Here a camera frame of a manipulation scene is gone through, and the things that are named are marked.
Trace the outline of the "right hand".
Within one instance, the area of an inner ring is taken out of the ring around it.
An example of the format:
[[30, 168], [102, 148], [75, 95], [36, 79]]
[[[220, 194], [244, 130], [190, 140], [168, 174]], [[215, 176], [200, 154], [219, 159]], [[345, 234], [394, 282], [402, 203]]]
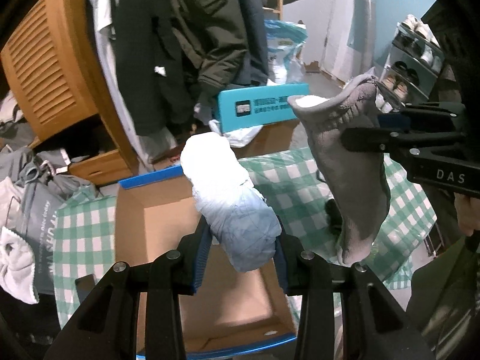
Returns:
[[465, 236], [472, 236], [480, 229], [480, 200], [456, 193], [455, 208], [459, 229]]

